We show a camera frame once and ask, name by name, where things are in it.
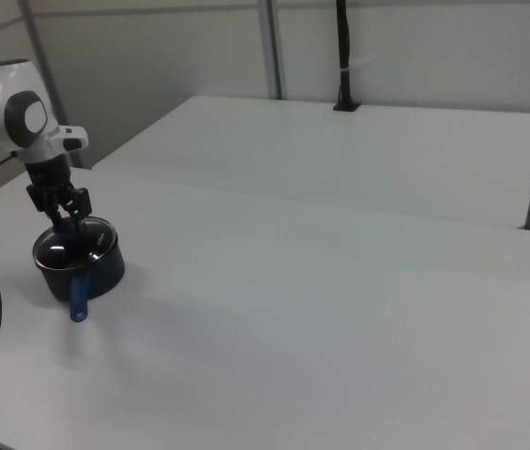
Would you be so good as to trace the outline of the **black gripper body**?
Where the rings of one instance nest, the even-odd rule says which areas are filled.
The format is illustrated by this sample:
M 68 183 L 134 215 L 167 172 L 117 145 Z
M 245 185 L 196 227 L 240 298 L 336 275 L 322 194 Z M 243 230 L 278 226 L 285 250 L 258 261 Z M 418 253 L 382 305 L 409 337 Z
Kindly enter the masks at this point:
M 31 198 L 44 195 L 55 198 L 66 198 L 71 195 L 74 187 L 70 181 L 71 171 L 66 156 L 25 163 L 31 184 L 26 188 Z

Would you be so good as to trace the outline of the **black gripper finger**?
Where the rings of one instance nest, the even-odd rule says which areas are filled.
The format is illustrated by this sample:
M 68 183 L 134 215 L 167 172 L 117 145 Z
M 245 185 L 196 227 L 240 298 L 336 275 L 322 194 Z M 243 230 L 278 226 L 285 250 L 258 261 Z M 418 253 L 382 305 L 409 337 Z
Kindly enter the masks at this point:
M 62 215 L 60 213 L 60 198 L 58 190 L 55 187 L 42 187 L 29 185 L 26 191 L 39 212 L 44 213 L 54 226 L 60 226 Z
M 68 187 L 62 191 L 60 204 L 75 220 L 84 220 L 92 213 L 89 191 L 84 187 Z

